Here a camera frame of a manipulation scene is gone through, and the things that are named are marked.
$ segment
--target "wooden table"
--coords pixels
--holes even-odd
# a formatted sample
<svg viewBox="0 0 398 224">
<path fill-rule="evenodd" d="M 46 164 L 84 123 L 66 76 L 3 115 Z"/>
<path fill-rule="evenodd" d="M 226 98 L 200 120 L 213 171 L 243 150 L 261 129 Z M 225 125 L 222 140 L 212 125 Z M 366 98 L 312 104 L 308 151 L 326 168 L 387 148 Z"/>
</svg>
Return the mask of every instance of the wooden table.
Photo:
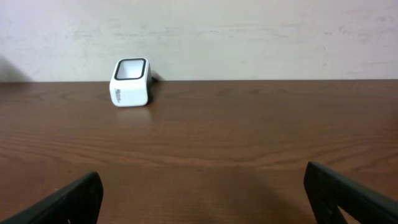
<svg viewBox="0 0 398 224">
<path fill-rule="evenodd" d="M 0 220 L 91 170 L 98 223 L 315 223 L 308 161 L 398 198 L 398 81 L 155 91 L 117 108 L 108 83 L 0 84 Z"/>
</svg>

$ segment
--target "white device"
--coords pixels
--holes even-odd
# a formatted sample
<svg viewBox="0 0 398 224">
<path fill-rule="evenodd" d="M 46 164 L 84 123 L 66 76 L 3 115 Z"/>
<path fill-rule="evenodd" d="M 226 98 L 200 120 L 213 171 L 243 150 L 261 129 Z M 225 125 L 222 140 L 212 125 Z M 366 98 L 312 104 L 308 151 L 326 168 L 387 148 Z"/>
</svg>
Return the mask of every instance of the white device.
<svg viewBox="0 0 398 224">
<path fill-rule="evenodd" d="M 120 60 L 114 69 L 109 91 L 115 106 L 143 106 L 148 103 L 152 77 L 146 58 Z"/>
</svg>

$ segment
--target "black object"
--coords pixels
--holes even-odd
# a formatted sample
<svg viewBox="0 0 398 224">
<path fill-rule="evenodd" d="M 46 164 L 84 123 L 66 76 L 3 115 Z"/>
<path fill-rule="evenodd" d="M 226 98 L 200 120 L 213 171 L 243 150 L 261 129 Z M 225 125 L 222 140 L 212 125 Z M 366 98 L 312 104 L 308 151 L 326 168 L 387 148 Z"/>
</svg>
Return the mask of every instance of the black object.
<svg viewBox="0 0 398 224">
<path fill-rule="evenodd" d="M 95 224 L 103 197 L 92 172 L 0 224 Z"/>
<path fill-rule="evenodd" d="M 347 224 L 338 207 L 361 223 L 397 223 L 398 202 L 309 162 L 304 187 L 318 224 Z M 0 224 L 95 224 L 103 188 L 92 172 Z"/>
<path fill-rule="evenodd" d="M 304 187 L 318 224 L 347 224 L 338 206 L 360 223 L 398 223 L 398 202 L 309 162 Z"/>
</svg>

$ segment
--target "white wall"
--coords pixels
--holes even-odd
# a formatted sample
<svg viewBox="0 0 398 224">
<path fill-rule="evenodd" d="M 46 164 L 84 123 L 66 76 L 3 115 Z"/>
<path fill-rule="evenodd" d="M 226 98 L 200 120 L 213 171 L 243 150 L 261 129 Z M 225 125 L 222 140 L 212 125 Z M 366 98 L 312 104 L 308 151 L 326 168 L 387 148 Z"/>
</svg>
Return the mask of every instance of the white wall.
<svg viewBox="0 0 398 224">
<path fill-rule="evenodd" d="M 398 1 L 0 0 L 0 80 L 135 56 L 166 80 L 398 78 Z"/>
</svg>

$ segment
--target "wood grain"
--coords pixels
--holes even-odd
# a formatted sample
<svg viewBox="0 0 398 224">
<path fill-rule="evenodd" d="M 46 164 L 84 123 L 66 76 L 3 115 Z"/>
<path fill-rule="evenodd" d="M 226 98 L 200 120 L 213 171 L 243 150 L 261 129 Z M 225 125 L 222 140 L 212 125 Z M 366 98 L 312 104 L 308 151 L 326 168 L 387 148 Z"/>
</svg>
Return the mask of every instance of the wood grain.
<svg viewBox="0 0 398 224">
<path fill-rule="evenodd" d="M 164 82 L 140 108 L 2 83 L 0 117 L 0 220 L 90 170 L 99 223 L 313 223 L 308 161 L 398 198 L 395 80 Z"/>
</svg>

